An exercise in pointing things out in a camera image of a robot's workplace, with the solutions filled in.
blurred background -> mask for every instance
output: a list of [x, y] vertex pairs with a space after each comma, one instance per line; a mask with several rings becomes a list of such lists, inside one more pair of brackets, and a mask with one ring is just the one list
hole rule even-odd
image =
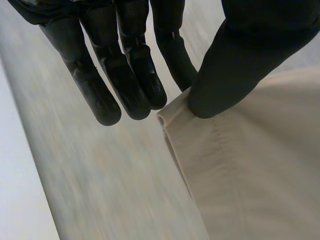
[[[181, 35], [197, 69], [223, 20], [220, 0], [186, 0]], [[152, 13], [146, 39], [170, 103], [180, 91], [158, 50]], [[142, 121], [122, 111], [117, 125], [100, 125], [58, 52], [5, 0], [0, 57], [61, 240], [208, 239], [155, 111]], [[320, 35], [275, 71], [317, 64]]]

beige fabric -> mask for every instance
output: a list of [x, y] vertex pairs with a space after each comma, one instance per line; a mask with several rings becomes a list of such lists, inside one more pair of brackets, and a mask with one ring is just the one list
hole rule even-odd
[[158, 117], [212, 240], [320, 239], [320, 67], [267, 77], [212, 119], [187, 94]]

